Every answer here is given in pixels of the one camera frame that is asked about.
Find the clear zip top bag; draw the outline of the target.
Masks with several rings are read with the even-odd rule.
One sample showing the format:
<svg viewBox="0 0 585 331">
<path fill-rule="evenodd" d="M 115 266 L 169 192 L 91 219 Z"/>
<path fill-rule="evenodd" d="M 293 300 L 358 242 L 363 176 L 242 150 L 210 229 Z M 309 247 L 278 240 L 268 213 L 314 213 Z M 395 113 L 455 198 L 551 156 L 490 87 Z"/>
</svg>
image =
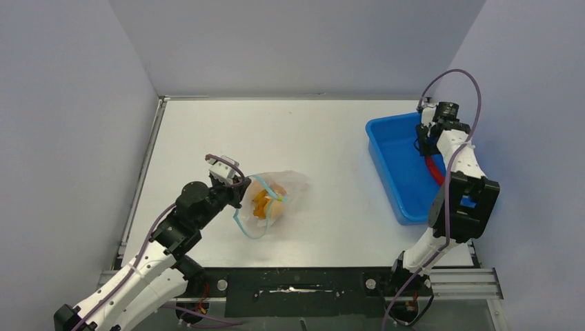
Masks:
<svg viewBox="0 0 585 331">
<path fill-rule="evenodd" d="M 299 214 L 310 189 L 309 177 L 293 170 L 262 172 L 248 178 L 250 185 L 233 219 L 249 239 L 260 239 L 277 222 Z"/>
</svg>

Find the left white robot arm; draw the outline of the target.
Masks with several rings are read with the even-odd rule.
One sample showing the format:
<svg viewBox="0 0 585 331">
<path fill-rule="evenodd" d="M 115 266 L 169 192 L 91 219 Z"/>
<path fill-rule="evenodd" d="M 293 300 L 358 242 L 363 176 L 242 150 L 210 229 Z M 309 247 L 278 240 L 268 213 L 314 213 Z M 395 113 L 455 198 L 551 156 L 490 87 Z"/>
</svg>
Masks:
<svg viewBox="0 0 585 331">
<path fill-rule="evenodd" d="M 187 253 L 201 240 L 201 231 L 228 205 L 241 207 L 249 178 L 229 186 L 213 179 L 184 186 L 149 230 L 138 253 L 96 292 L 54 314 L 55 330 L 131 330 L 204 269 Z"/>
</svg>

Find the red chili pepper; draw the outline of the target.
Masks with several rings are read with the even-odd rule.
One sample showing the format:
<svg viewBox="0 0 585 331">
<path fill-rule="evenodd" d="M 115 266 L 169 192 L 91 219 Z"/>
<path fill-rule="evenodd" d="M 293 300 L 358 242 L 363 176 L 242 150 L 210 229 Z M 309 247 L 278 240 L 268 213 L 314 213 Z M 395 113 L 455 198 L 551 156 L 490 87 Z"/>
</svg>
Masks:
<svg viewBox="0 0 585 331">
<path fill-rule="evenodd" d="M 427 170 L 438 186 L 442 186 L 445 181 L 444 173 L 437 167 L 430 155 L 424 157 Z"/>
</svg>

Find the orange fried chicken piece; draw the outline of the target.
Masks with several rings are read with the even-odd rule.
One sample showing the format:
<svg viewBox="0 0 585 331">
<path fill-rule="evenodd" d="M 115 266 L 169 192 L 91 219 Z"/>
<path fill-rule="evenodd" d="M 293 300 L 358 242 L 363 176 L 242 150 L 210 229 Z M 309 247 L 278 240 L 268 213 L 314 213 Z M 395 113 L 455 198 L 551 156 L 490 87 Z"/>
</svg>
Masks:
<svg viewBox="0 0 585 331">
<path fill-rule="evenodd" d="M 252 199 L 253 215 L 258 219 L 265 219 L 268 210 L 268 204 L 271 202 L 271 200 L 272 197 L 269 195 L 267 190 L 262 190 L 257 193 Z"/>
</svg>

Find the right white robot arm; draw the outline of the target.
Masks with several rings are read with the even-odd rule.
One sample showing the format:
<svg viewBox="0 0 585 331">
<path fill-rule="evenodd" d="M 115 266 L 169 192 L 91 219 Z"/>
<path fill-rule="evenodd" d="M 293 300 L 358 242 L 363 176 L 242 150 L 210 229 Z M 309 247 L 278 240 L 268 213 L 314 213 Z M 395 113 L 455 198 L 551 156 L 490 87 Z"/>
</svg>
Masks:
<svg viewBox="0 0 585 331">
<path fill-rule="evenodd" d="M 417 149 L 426 163 L 439 155 L 445 170 L 427 229 L 399 255 L 388 275 L 394 293 L 406 294 L 415 286 L 414 274 L 429 274 L 449 250 L 482 236 L 499 196 L 499 183 L 488 178 L 475 156 L 473 127 L 458 119 L 458 111 L 456 103 L 445 101 L 419 107 Z"/>
</svg>

